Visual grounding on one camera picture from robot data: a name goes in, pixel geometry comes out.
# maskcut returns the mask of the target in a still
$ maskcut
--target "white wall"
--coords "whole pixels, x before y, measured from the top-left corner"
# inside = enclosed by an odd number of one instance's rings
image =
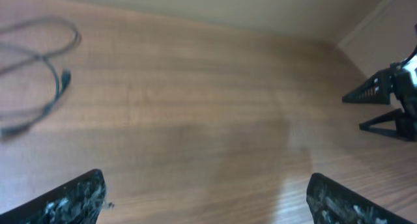
[[[417,0],[388,0],[339,46],[367,76],[407,58],[417,44]]]
[[[337,44],[380,0],[82,0]]]

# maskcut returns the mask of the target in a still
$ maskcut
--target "table surface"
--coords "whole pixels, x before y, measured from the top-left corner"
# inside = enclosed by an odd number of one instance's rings
[[[83,40],[53,59],[72,71],[53,113],[0,144],[0,212],[90,169],[98,223],[312,223],[320,172],[417,221],[417,145],[361,132],[386,105],[342,104],[365,77],[326,44],[65,0],[0,0],[0,25],[54,15]],[[40,51],[58,26],[0,36]],[[18,56],[0,51],[0,64]],[[0,77],[0,109],[54,92],[41,64]]]

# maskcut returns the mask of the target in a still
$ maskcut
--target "wooden surface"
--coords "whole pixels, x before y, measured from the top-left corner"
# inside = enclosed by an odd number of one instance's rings
[[[99,223],[312,223],[306,188],[323,173],[417,221],[417,145],[361,132],[389,106],[347,105],[363,75],[322,44],[62,0],[0,0],[0,25],[73,21],[81,46],[54,59],[73,82],[60,106],[0,147],[0,212],[93,169]],[[54,26],[1,40],[40,50]],[[18,57],[1,52],[2,65]],[[0,77],[0,107],[44,103],[40,64]]]

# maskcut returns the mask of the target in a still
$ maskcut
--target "wood grain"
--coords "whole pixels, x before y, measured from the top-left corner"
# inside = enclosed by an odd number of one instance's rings
[[[0,212],[103,170],[99,223],[312,223],[323,173],[417,221],[417,147],[361,132],[389,106],[343,105],[363,75],[330,46],[63,0],[0,0],[0,25],[55,15],[81,46],[54,59],[60,107],[0,147]],[[53,49],[62,28],[1,40]],[[0,51],[0,63],[13,57]],[[45,102],[39,64],[0,79],[0,108]]]

